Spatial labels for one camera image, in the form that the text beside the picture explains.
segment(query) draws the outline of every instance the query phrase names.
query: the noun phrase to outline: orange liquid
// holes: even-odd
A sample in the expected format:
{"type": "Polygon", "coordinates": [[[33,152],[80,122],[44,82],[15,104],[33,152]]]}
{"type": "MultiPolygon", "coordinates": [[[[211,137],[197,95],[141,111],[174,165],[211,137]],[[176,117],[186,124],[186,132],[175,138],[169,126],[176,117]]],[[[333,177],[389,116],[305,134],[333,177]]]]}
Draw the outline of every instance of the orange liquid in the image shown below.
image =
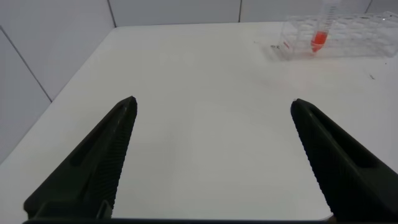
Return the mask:
{"type": "Polygon", "coordinates": [[[318,31],[317,34],[315,35],[315,38],[311,40],[312,52],[315,53],[319,51],[324,46],[327,38],[328,38],[327,32],[318,31]]]}

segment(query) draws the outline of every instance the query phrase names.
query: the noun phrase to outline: red label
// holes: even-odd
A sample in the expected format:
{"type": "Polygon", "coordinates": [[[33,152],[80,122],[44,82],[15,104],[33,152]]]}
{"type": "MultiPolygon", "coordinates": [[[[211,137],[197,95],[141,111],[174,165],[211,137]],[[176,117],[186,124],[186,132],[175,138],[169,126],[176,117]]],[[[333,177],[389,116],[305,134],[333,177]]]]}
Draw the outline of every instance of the red label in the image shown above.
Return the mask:
{"type": "Polygon", "coordinates": [[[288,49],[290,49],[289,45],[287,45],[286,42],[284,42],[284,45],[285,45],[288,49]]]}

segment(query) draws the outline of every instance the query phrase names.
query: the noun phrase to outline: test tube rack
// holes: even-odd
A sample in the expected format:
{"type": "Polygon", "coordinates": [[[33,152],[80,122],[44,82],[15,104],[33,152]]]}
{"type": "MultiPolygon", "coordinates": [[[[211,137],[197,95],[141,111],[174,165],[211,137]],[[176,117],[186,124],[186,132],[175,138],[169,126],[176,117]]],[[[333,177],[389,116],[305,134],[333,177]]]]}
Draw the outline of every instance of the test tube rack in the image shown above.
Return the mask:
{"type": "Polygon", "coordinates": [[[398,52],[398,15],[335,15],[324,47],[312,52],[311,40],[319,16],[290,16],[284,22],[279,47],[291,59],[325,57],[393,57],[398,52]]]}

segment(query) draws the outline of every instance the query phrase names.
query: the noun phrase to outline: white tabletop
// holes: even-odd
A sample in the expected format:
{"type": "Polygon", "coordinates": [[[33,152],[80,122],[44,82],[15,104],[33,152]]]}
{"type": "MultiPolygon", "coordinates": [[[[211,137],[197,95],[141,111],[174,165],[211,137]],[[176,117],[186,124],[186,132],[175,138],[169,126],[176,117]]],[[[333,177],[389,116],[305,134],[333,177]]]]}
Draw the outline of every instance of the white tabletop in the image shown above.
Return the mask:
{"type": "Polygon", "coordinates": [[[267,47],[280,25],[113,30],[0,165],[2,222],[23,222],[24,200],[130,95],[138,115],[113,217],[328,217],[290,115],[294,98],[398,170],[397,59],[280,61],[267,47]]]}

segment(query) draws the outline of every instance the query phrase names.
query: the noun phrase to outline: test tube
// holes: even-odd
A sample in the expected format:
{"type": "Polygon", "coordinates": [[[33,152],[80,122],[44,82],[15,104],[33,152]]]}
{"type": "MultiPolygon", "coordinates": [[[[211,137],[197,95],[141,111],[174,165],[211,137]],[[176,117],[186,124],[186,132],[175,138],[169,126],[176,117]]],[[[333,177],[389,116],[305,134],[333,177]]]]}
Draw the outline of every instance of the test tube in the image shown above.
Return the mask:
{"type": "Polygon", "coordinates": [[[323,0],[315,32],[311,40],[312,52],[318,52],[328,38],[329,30],[341,0],[323,0]]]}

